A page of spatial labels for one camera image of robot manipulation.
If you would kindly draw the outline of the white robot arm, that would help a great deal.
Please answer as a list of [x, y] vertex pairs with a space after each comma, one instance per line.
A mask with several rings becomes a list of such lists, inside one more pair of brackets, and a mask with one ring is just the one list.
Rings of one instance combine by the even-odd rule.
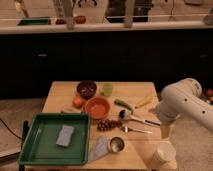
[[213, 105], [201, 100], [201, 94], [201, 84], [193, 78], [182, 79], [163, 88], [161, 101], [155, 107], [163, 139], [169, 137], [171, 125], [180, 114], [192, 117], [213, 132]]

